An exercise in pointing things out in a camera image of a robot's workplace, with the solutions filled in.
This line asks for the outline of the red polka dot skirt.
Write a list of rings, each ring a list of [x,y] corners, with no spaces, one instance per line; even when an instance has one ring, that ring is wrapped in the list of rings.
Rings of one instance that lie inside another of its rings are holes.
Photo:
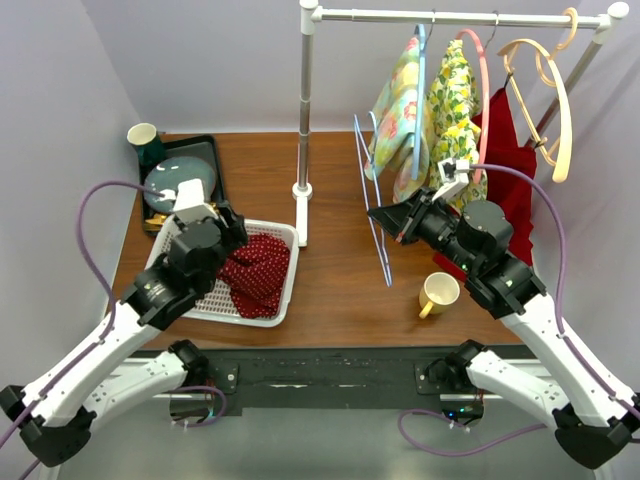
[[[277,314],[290,260],[285,242],[269,234],[249,236],[218,271],[217,279],[230,288],[231,300],[242,318],[271,318]]]

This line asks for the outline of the blue wire hanger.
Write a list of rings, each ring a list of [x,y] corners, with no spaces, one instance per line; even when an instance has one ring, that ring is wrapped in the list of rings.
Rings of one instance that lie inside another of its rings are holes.
[[[383,206],[378,176],[375,173],[375,158],[369,151],[368,143],[365,139],[357,114],[353,117],[353,129],[356,153],[358,157],[361,189],[365,206],[365,216],[371,230],[384,283],[387,287],[391,287],[393,285],[393,276],[389,254],[386,247],[385,233],[382,228],[368,216],[368,211],[370,209],[373,207]]]

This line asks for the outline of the pastel floral skirt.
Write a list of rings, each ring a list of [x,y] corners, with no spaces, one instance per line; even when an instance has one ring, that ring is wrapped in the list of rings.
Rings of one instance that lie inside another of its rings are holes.
[[[372,113],[377,136],[368,146],[373,163],[365,168],[368,179],[385,171],[396,173],[392,199],[408,199],[428,180],[430,149],[434,143],[431,108],[418,106],[427,99],[420,90],[420,41],[413,36],[396,61]]]

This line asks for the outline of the light blue plastic hanger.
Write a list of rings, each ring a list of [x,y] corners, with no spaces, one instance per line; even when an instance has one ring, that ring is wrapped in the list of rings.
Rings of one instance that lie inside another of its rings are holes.
[[[414,128],[414,146],[412,152],[411,163],[411,179],[418,180],[420,160],[421,160],[421,145],[422,145],[422,129],[424,124],[424,96],[426,86],[426,47],[427,47],[427,34],[425,26],[418,24],[415,27],[414,33],[418,39],[418,82],[416,86],[416,120]]]

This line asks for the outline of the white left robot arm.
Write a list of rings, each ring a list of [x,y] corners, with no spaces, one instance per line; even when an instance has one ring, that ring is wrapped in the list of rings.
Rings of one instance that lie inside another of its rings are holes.
[[[244,217],[226,202],[181,209],[177,218],[169,249],[112,301],[110,314],[82,342],[38,379],[2,389],[9,430],[37,463],[65,463],[100,427],[156,394],[205,385],[208,361],[188,340],[136,371],[112,374],[211,292],[227,258],[248,242]]]

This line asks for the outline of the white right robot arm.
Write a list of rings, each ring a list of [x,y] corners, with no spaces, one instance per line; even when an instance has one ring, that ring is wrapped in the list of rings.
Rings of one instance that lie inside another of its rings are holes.
[[[476,387],[518,406],[588,469],[632,442],[639,420],[628,409],[639,405],[638,393],[608,371],[567,322],[556,320],[542,281],[509,251],[513,227],[498,205],[473,201],[456,214],[423,188],[402,203],[369,209],[368,216],[396,242],[423,241],[459,267],[470,297],[515,333],[551,378],[519,370],[474,340],[432,363],[429,373],[456,392]]]

